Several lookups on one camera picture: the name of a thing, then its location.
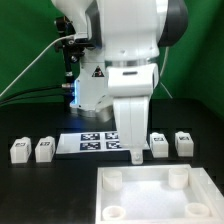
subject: black table surface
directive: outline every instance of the black table surface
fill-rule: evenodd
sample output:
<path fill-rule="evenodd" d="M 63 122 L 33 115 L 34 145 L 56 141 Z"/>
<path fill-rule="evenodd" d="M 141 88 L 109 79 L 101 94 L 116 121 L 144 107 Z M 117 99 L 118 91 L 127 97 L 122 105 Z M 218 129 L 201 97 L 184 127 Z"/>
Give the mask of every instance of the black table surface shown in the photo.
<path fill-rule="evenodd" d="M 62 103 L 14 104 L 0 108 L 0 223 L 95 223 L 98 167 L 132 166 L 130 154 L 97 152 L 55 155 L 37 164 L 40 138 L 62 133 L 116 130 L 114 120 L 99 123 L 64 112 Z M 193 157 L 178 157 L 175 133 L 189 132 Z M 152 100 L 149 133 L 165 134 L 168 158 L 144 151 L 143 165 L 190 164 L 203 167 L 224 194 L 224 122 L 196 100 Z M 27 164 L 11 164 L 9 150 L 17 138 L 30 137 Z"/>

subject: white tray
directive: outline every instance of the white tray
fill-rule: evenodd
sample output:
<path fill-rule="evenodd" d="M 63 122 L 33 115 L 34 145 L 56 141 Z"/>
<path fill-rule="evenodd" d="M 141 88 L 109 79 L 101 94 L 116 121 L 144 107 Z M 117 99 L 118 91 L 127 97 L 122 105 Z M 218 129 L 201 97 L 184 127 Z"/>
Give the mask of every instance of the white tray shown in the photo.
<path fill-rule="evenodd" d="M 169 170 L 173 168 L 188 171 L 187 187 L 174 189 L 169 185 Z M 122 173 L 122 181 L 121 177 L 113 179 L 109 190 L 104 182 L 108 171 Z M 186 217 L 185 207 L 190 203 L 206 206 L 209 216 Z M 202 168 L 193 169 L 189 165 L 99 168 L 96 224 L 109 223 L 224 224 L 224 198 Z"/>

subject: white cable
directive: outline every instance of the white cable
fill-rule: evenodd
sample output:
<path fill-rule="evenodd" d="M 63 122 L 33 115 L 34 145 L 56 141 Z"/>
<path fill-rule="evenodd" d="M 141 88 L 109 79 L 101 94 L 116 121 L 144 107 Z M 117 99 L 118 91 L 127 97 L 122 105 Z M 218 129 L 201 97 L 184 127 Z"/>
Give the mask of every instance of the white cable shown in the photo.
<path fill-rule="evenodd" d="M 160 77 L 163 76 L 163 73 L 165 71 L 166 65 L 167 65 L 167 61 L 168 61 L 168 56 L 169 56 L 169 47 L 166 47 L 166 51 L 165 51 L 165 55 L 164 55 L 164 59 L 163 59 L 163 65 L 162 65 L 162 69 L 161 72 L 159 74 Z M 173 99 L 173 96 L 170 94 L 169 90 L 166 88 L 166 86 L 160 82 L 161 86 L 164 88 L 164 90 L 166 91 L 166 93 L 168 94 L 168 96 L 170 97 L 170 99 Z"/>
<path fill-rule="evenodd" d="M 70 39 L 70 38 L 74 38 L 74 35 L 70 35 L 70 36 L 66 36 L 66 37 L 61 37 L 55 41 L 53 41 L 50 45 L 48 45 L 48 47 L 46 47 L 42 53 L 40 53 L 40 55 L 30 64 L 28 65 L 6 88 L 5 90 L 0 94 L 0 98 L 46 53 L 46 51 L 52 47 L 52 45 L 54 45 L 55 43 L 57 43 L 58 41 L 61 40 L 65 40 L 65 39 Z"/>
<path fill-rule="evenodd" d="M 164 88 L 164 90 L 166 91 L 166 93 L 168 94 L 168 96 L 170 97 L 170 99 L 173 99 L 173 96 L 170 94 L 169 90 L 166 88 L 166 86 L 164 86 L 164 84 L 162 82 L 160 82 L 161 86 Z"/>
<path fill-rule="evenodd" d="M 170 48 L 166 47 L 166 51 L 165 51 L 165 55 L 164 55 L 164 59 L 163 59 L 162 69 L 161 69 L 161 72 L 159 74 L 160 77 L 163 76 L 163 73 L 165 71 L 165 68 L 166 68 L 166 65 L 167 65 L 167 61 L 168 61 L 168 56 L 169 56 L 169 50 L 170 50 Z"/>

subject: warning label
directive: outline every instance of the warning label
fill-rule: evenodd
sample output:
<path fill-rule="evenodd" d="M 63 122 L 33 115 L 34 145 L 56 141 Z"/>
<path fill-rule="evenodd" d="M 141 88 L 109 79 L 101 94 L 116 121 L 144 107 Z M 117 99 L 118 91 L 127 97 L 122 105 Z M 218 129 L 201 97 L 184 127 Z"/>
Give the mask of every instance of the warning label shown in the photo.
<path fill-rule="evenodd" d="M 104 77 L 103 72 L 101 71 L 100 67 L 97 66 L 95 72 L 93 73 L 92 77 Z"/>

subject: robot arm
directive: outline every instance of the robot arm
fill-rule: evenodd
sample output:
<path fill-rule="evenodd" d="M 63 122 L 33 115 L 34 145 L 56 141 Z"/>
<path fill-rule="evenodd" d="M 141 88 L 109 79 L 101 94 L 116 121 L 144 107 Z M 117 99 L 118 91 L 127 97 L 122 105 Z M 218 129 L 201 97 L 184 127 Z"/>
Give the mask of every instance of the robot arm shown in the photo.
<path fill-rule="evenodd" d="M 158 84 L 158 46 L 173 45 L 187 28 L 184 0 L 52 0 L 76 30 L 103 52 L 108 95 L 123 148 L 143 162 L 149 100 Z"/>

